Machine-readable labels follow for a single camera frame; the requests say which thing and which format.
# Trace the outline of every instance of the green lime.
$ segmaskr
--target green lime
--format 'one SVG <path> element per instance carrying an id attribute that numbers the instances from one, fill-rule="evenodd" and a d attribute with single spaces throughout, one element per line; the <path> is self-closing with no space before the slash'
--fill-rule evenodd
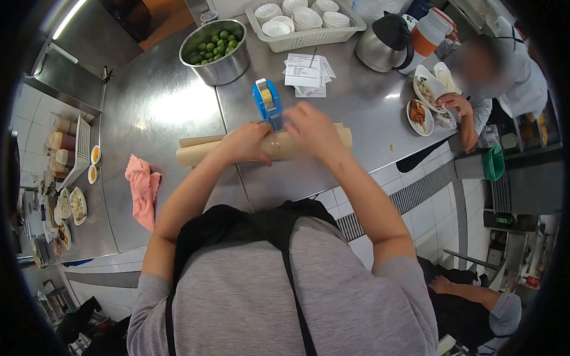
<path id="1" fill-rule="evenodd" d="M 201 60 L 200 55 L 192 56 L 190 57 L 190 64 L 200 63 L 200 60 Z"/>

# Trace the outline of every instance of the plastic basket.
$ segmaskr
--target plastic basket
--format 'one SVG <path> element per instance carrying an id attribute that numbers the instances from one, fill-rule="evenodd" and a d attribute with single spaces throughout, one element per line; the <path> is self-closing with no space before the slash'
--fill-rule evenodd
<path id="1" fill-rule="evenodd" d="M 309 7 L 315 2 L 315 0 L 309 0 Z M 263 42 L 269 44 L 269 48 L 273 52 L 283 52 L 294 50 L 296 48 L 317 46 L 326 43 L 337 43 L 346 42 L 352 35 L 358 31 L 366 30 L 366 24 L 362 18 L 356 14 L 347 5 L 338 2 L 339 10 L 341 14 L 348 16 L 350 21 L 350 27 L 339 27 L 339 28 L 320 28 L 318 30 L 293 32 L 288 35 L 279 37 L 269 37 L 265 36 L 261 30 L 261 26 L 254 15 L 254 11 L 261 5 L 274 3 L 281 7 L 283 0 L 251 0 L 245 5 L 247 19 L 249 20 L 253 31 L 257 34 L 257 37 Z"/>
<path id="2" fill-rule="evenodd" d="M 80 115 L 77 119 L 77 132 L 75 134 L 75 164 L 64 181 L 55 184 L 58 191 L 75 182 L 91 164 L 90 139 L 91 126 Z"/>

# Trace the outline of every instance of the electric kettle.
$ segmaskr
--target electric kettle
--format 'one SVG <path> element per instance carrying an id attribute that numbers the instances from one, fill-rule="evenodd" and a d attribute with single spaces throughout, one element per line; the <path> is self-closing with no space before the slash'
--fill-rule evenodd
<path id="1" fill-rule="evenodd" d="M 384 17 L 364 31 L 355 51 L 368 68 L 382 73 L 403 69 L 414 58 L 414 46 L 406 21 L 387 11 Z"/>

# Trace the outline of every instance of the cloth rag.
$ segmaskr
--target cloth rag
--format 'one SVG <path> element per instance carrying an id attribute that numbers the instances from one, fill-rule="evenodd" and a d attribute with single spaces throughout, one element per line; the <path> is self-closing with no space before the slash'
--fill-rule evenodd
<path id="1" fill-rule="evenodd" d="M 131 154 L 125 178 L 131 183 L 133 217 L 150 232 L 154 231 L 154 199 L 160 183 L 160 173 L 150 173 L 143 159 Z"/>

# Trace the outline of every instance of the blue tape dispenser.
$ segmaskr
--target blue tape dispenser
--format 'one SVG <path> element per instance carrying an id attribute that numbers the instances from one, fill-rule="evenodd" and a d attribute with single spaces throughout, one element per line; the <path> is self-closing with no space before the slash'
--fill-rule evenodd
<path id="1" fill-rule="evenodd" d="M 255 81 L 251 93 L 263 121 L 269 122 L 273 131 L 282 130 L 283 118 L 281 114 L 283 109 L 273 82 L 265 78 L 258 79 Z"/>

